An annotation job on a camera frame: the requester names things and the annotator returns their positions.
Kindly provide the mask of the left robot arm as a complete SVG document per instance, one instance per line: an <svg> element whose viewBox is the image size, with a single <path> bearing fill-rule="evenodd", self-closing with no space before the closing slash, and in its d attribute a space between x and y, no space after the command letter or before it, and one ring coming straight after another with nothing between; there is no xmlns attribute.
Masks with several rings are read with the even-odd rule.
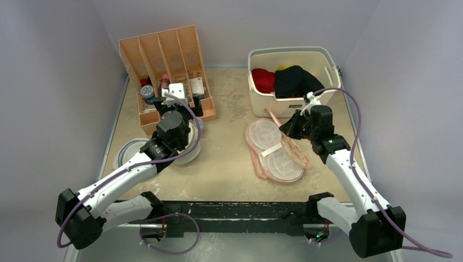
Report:
<svg viewBox="0 0 463 262"><path fill-rule="evenodd" d="M93 244L104 232L126 223L159 224L165 237L185 233L270 233L301 236L307 222L302 202L163 201L152 192L131 200L120 196L149 180L198 148L188 136L199 120L193 110L179 102L164 114L153 136L125 165L77 192L64 190L58 197L55 221L62 237L76 249Z"/></svg>

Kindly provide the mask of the strawberry print mesh laundry bag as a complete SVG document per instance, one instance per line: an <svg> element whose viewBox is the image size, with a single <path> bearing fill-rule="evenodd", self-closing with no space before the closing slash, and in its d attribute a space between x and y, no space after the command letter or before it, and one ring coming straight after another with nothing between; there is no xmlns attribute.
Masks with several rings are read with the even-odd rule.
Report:
<svg viewBox="0 0 463 262"><path fill-rule="evenodd" d="M294 183L312 168L310 160L295 140L280 131L275 114L268 108L265 112L271 119L259 118L245 131L254 172L258 178Z"/></svg>

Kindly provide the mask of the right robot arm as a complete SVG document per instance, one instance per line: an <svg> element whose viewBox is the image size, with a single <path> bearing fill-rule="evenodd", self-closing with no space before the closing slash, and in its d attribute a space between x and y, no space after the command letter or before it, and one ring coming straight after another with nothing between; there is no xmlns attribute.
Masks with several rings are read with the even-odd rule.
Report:
<svg viewBox="0 0 463 262"><path fill-rule="evenodd" d="M311 195L306 214L313 222L323 218L333 222L349 237L354 252L361 258L402 248L406 224L404 210L392 207L372 186L355 159L346 139L335 133L333 112L326 105L296 110L288 121L287 135L307 139L322 162L335 174L354 206L350 210L331 193Z"/></svg>

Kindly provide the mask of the black bra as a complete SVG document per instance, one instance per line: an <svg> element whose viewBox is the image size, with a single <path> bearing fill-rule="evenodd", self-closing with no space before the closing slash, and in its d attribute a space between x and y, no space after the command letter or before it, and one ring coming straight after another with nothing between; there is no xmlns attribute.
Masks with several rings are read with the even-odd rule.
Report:
<svg viewBox="0 0 463 262"><path fill-rule="evenodd" d="M275 71L276 98L294 98L324 89L323 84L299 65Z"/></svg>

